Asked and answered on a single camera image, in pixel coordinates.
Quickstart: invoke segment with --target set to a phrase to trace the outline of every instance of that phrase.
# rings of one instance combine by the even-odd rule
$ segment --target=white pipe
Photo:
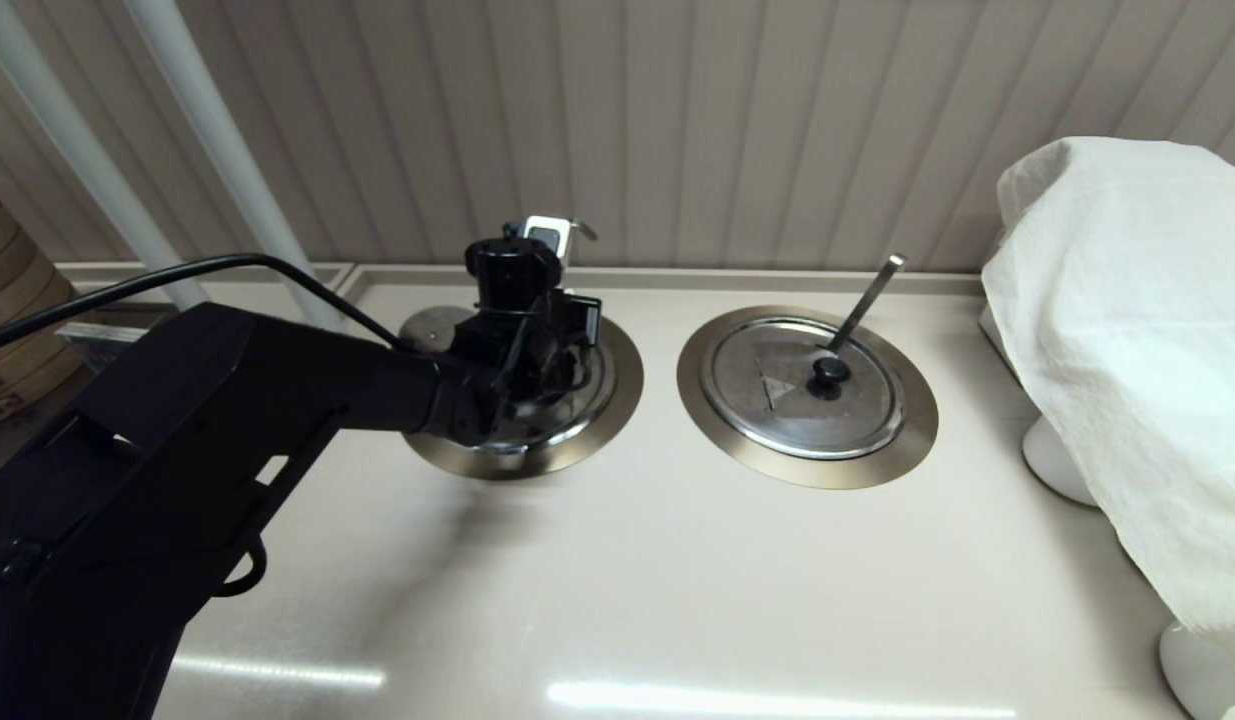
[[[146,44],[164,70],[164,78],[168,78],[182,111],[191,120],[198,138],[204,143],[204,149],[262,249],[295,266],[303,273],[314,275],[310,261],[296,241],[296,233],[293,233],[288,217],[284,217],[269,184],[261,175],[261,168],[252,159],[248,143],[233,123],[177,1],[128,0],[128,12],[146,37]],[[296,283],[287,283],[293,299],[311,324],[329,331],[342,329],[341,315],[332,308]]]
[[[152,270],[180,264],[168,237],[93,135],[7,0],[0,0],[0,67],[137,258]],[[182,310],[209,300],[195,282],[178,282],[165,290]]]

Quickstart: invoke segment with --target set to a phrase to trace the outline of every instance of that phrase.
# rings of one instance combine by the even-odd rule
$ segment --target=bamboo steamer
[[[74,296],[12,215],[0,206],[0,325],[33,315]],[[44,329],[0,347],[0,420],[33,405],[77,373],[82,362]]]

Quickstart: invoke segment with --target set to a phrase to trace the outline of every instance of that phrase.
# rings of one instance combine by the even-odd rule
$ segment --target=robotic arm
[[[0,469],[0,719],[148,718],[183,626],[261,579],[261,530],[340,429],[472,446],[568,391],[599,301],[559,290],[540,240],[475,242],[466,268],[479,314],[442,354],[209,304],[93,379]]]

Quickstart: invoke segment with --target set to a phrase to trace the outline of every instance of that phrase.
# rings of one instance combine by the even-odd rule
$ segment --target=beige countertop
[[[474,300],[383,278],[353,295],[390,329]],[[719,451],[676,363],[726,311],[856,295],[588,291],[643,357],[609,446],[489,484],[340,433],[266,530],[261,587],[189,624],[156,716],[1183,718],[1155,653],[1170,613],[1100,513],[1021,461],[1036,410],[984,301],[878,301],[865,326],[927,378],[937,442],[884,487],[819,492]]]

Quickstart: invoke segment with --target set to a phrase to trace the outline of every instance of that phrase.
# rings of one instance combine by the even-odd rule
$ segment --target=ribbed wall
[[[1235,164],[1235,0],[182,0],[317,261],[451,263],[577,214],[604,266],[968,270],[1068,135]],[[184,254],[251,249],[122,0],[19,11]],[[0,198],[127,258],[0,72]]]

